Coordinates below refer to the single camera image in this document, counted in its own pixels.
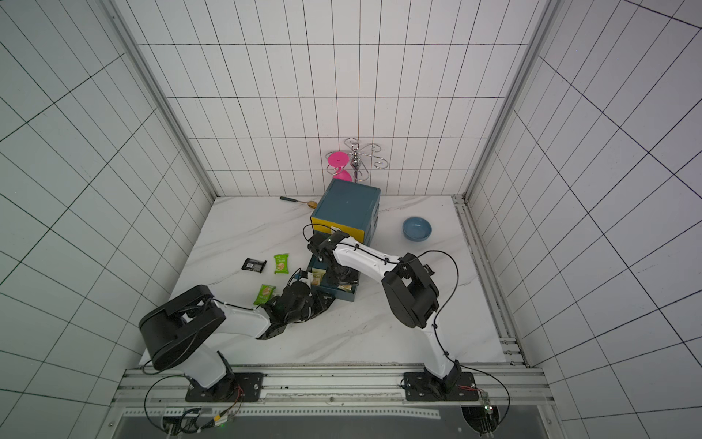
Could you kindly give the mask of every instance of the blue bowl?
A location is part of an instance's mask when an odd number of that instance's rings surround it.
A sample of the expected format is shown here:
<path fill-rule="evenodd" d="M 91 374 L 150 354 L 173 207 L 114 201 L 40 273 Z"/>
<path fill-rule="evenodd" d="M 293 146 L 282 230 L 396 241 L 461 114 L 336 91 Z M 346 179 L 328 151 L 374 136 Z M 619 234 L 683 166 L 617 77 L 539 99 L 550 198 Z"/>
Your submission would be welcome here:
<path fill-rule="evenodd" d="M 419 216 L 410 216 L 402 223 L 404 237 L 410 241 L 422 242 L 432 234 L 432 225 Z"/>

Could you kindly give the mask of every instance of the black mounting plate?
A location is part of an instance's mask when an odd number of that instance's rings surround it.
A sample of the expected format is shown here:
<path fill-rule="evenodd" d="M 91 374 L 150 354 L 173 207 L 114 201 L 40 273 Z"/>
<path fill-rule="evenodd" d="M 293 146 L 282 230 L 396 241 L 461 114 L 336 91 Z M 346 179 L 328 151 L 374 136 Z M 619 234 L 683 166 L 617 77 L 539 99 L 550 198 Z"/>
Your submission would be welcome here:
<path fill-rule="evenodd" d="M 474 387 L 475 379 L 470 372 L 461 372 L 456 385 L 443 399 L 437 398 L 427 387 L 427 374 L 425 372 L 405 372 L 403 379 L 404 397 L 408 401 L 477 401 L 477 391 L 464 391 L 458 386 Z"/>
<path fill-rule="evenodd" d="M 236 373 L 230 381 L 229 389 L 225 397 L 219 397 L 213 392 L 213 388 L 204 388 L 197 384 L 195 380 L 190 382 L 185 400 L 187 402 L 234 402 L 237 400 L 237 385 L 241 386 L 244 394 L 239 399 L 242 402 L 256 402 L 261 394 L 263 374 L 261 373 Z"/>

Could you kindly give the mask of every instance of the food packet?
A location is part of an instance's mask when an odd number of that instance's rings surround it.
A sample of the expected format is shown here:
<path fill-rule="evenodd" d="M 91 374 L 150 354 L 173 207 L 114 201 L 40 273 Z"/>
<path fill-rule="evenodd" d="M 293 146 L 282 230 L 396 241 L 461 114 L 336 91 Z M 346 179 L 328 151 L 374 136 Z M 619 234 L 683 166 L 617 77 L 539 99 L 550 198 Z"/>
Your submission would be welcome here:
<path fill-rule="evenodd" d="M 257 261 L 255 259 L 246 258 L 244 264 L 241 266 L 241 269 L 261 273 L 263 272 L 263 267 L 265 267 L 266 262 L 267 261 Z"/>
<path fill-rule="evenodd" d="M 312 272 L 312 285 L 318 287 L 319 284 L 322 283 L 322 278 L 324 273 L 326 273 L 326 270 L 322 270 L 321 268 L 312 268 L 310 271 Z"/>
<path fill-rule="evenodd" d="M 282 273 L 284 275 L 288 274 L 288 254 L 277 254 L 273 256 L 275 258 L 275 274 Z"/>
<path fill-rule="evenodd" d="M 275 291 L 275 287 L 272 285 L 261 285 L 261 288 L 258 290 L 258 297 L 256 297 L 256 300 L 253 301 L 254 305 L 263 305 L 264 303 L 268 302 L 268 299 L 271 298 L 273 295 L 273 291 Z"/>

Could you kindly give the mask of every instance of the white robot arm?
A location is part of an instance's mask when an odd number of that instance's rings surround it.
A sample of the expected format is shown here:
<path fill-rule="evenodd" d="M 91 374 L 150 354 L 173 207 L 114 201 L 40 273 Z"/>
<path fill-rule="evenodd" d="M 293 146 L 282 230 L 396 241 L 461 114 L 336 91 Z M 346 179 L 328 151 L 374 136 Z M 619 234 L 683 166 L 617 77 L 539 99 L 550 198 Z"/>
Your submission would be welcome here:
<path fill-rule="evenodd" d="M 381 253 L 339 230 L 332 235 L 314 234 L 307 247 L 327 264 L 328 283 L 347 284 L 354 276 L 357 280 L 356 271 L 380 282 L 395 317 L 407 327 L 418 327 L 428 340 L 431 355 L 424 364 L 433 391 L 447 392 L 453 387 L 461 367 L 445 356 L 437 340 L 441 337 L 439 327 L 435 327 L 439 292 L 428 266 L 412 254 L 398 257 Z M 154 368 L 179 365 L 199 386 L 212 388 L 230 371 L 224 358 L 203 343 L 211 334 L 269 339 L 281 334 L 287 324 L 309 320 L 329 307 L 333 297 L 311 291 L 307 275 L 300 272 L 300 279 L 285 287 L 281 296 L 254 310 L 227 305 L 204 285 L 171 299 L 139 324 Z M 403 279 L 411 279 L 409 285 Z"/>

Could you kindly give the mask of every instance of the marble surface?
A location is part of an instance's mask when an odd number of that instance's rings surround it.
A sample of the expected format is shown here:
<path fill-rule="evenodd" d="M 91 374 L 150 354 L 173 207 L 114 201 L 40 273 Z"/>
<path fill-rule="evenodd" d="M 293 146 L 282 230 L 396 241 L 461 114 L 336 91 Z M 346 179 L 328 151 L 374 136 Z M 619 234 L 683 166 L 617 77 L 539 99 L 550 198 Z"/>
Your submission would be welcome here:
<path fill-rule="evenodd" d="M 289 253 L 289 268 L 307 267 L 311 253 L 302 236 L 312 209 L 277 197 L 223 197 L 215 201 L 173 295 L 207 284 L 220 300 L 251 306 L 261 284 L 283 288 L 289 275 L 273 274 L 275 254 Z M 402 235 L 402 221 L 422 216 L 433 233 L 424 242 Z M 461 276 L 456 295 L 439 315 L 442 343 L 462 362 L 499 362 L 505 358 L 489 307 L 471 259 L 453 202 L 447 196 L 381 197 L 373 248 L 389 254 L 420 254 L 441 249 L 451 254 Z M 267 260 L 263 273 L 241 269 L 244 260 Z M 456 269 L 441 254 L 421 258 L 436 272 L 432 277 L 443 304 L 456 282 Z M 270 340 L 214 334 L 208 345 L 237 365 L 281 363 L 422 363 L 430 349 L 417 329 L 391 313 L 379 283 L 361 276 L 354 302 L 336 300 L 320 316 Z"/>

